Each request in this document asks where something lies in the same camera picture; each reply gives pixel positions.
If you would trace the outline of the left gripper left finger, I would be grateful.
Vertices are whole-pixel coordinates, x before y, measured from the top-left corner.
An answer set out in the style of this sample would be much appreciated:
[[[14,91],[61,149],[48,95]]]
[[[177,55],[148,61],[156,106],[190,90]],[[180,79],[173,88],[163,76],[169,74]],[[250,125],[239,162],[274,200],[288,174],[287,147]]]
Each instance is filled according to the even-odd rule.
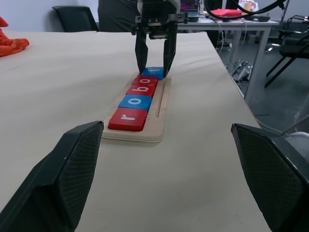
[[[2,232],[73,232],[91,189],[104,124],[62,135],[27,175],[0,213]]]

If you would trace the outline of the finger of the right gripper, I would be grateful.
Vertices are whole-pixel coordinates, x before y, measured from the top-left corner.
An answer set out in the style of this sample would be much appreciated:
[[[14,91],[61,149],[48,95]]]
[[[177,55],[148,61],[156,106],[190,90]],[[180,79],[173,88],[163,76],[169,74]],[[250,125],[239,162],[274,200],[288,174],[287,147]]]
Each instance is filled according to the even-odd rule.
[[[136,31],[135,54],[139,73],[143,73],[148,58],[148,47],[146,45],[146,37],[148,32],[147,24],[138,24]]]
[[[166,77],[171,68],[172,62],[176,54],[176,42],[177,42],[177,24],[169,24],[167,27],[166,39],[164,42],[163,53],[163,76]]]

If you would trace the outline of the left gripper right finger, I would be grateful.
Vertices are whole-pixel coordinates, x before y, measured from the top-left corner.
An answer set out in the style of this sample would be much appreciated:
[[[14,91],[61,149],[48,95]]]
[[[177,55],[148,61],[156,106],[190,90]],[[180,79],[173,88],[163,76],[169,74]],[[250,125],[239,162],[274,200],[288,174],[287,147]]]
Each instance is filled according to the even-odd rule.
[[[273,232],[309,230],[309,135],[278,135],[233,124],[242,170],[259,210]]]

